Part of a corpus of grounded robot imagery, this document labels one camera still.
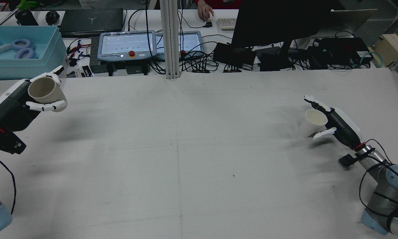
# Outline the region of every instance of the computer monitor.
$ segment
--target computer monitor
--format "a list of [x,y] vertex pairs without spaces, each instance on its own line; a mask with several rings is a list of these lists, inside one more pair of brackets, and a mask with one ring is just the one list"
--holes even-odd
[[283,42],[287,56],[294,39],[318,32],[332,9],[332,0],[243,0],[237,15],[233,47]]

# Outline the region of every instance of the beige cup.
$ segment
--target beige cup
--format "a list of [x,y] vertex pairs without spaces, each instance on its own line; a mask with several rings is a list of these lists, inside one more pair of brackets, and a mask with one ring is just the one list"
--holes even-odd
[[321,111],[310,109],[305,112],[305,117],[298,128],[298,134],[304,138],[312,136],[314,133],[324,130],[327,124],[327,117]]
[[[50,104],[59,100],[66,101],[66,97],[59,85],[51,77],[41,77],[36,79],[29,85],[28,94],[41,104]],[[53,111],[61,112],[65,108],[66,106]]]

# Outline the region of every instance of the headphones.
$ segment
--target headphones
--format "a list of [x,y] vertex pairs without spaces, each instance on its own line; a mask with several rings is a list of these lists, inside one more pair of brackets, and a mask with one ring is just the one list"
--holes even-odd
[[8,50],[15,50],[14,59],[34,59],[35,52],[32,42],[28,39],[14,40],[12,43],[0,46],[0,54]]

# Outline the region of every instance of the laptop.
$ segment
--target laptop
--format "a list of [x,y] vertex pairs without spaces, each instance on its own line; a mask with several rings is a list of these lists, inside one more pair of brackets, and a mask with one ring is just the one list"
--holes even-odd
[[67,10],[59,31],[62,37],[79,38],[102,32],[120,32],[122,23],[122,8]]
[[[324,22],[320,30],[309,38],[334,37],[339,31],[355,33],[355,31],[376,12],[377,9],[331,11],[328,20]],[[351,34],[347,32],[339,32],[336,34],[337,37],[350,35]]]

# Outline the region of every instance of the black laptop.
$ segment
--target black laptop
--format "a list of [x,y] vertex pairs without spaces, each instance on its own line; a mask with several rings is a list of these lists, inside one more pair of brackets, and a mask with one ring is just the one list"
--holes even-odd
[[79,38],[102,32],[120,32],[122,23],[122,8],[67,10],[59,31],[65,38]]

